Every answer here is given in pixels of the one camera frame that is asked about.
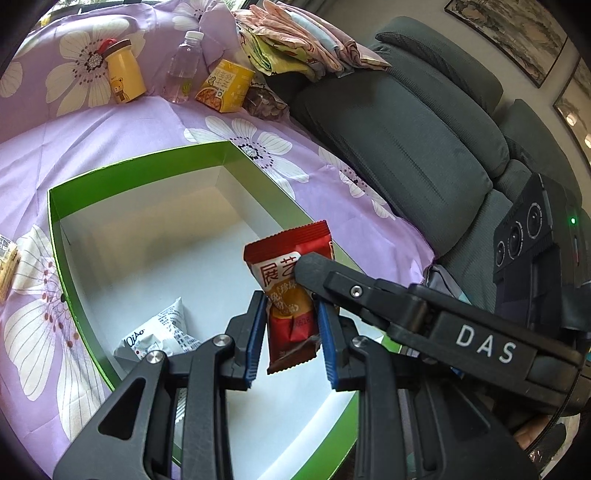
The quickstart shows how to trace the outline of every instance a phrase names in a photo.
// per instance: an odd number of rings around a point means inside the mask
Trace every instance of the purple bedsheet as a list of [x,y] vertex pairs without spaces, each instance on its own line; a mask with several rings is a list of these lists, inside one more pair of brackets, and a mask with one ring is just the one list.
[[[408,285],[420,282],[433,260],[413,226],[346,164],[288,125],[158,96],[115,105],[104,66],[87,68],[102,40],[131,37],[157,93],[170,52],[202,14],[197,0],[172,0],[68,17],[30,37],[0,80],[0,233],[18,238],[22,253],[13,290],[0,305],[0,407],[50,475],[108,392],[63,301],[47,239],[49,188],[129,157],[231,140],[309,216],[327,219],[334,239],[369,275]],[[198,82],[205,64],[232,57],[238,47],[224,5],[203,14],[201,26],[206,61]]]

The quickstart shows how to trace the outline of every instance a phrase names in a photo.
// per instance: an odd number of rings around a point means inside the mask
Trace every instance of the white snack bag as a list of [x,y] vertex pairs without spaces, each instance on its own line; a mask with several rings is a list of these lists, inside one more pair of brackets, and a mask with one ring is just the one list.
[[137,362],[154,350],[172,356],[195,350],[199,345],[199,340],[187,335],[183,302],[179,297],[170,307],[126,335],[113,354]]

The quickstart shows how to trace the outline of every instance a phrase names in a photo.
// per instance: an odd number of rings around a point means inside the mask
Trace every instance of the bear cartoon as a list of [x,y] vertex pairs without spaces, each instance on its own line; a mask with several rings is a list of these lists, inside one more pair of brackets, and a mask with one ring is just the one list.
[[111,87],[118,103],[129,102],[129,95],[123,90],[123,78],[111,80]]

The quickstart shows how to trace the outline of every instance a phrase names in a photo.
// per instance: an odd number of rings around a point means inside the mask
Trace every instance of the framed painting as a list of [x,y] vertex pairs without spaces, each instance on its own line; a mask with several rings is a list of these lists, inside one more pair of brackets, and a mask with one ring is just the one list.
[[554,109],[591,164],[591,72],[583,59],[577,63]]
[[537,0],[452,0],[445,10],[496,45],[538,88],[567,40]]

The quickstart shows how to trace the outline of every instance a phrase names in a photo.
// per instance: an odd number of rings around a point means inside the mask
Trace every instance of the yellow bottle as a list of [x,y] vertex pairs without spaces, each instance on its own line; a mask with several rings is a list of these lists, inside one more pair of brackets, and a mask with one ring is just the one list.
[[117,103],[127,103],[146,92],[144,78],[131,51],[131,40],[121,40],[103,53],[109,66],[111,89]]

